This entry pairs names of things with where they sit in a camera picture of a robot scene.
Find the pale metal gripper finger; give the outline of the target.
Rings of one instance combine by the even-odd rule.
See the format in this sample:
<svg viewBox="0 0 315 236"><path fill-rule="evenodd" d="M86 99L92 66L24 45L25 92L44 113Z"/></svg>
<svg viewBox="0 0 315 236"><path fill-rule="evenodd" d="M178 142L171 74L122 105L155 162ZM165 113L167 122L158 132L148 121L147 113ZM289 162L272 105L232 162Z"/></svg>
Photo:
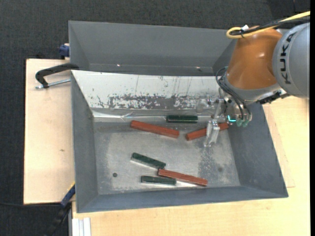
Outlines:
<svg viewBox="0 0 315 236"><path fill-rule="evenodd" d="M217 138L220 132L220 127L218 125L217 122L213 122L212 123L212 128L211 128L211 134L210 134L210 140L209 140L209 144L215 144L217 142Z"/></svg>
<svg viewBox="0 0 315 236"><path fill-rule="evenodd" d="M208 121L208 124L206 127L205 139L203 142L204 147L209 147L211 145L212 129L213 129L213 122L210 120Z"/></svg>

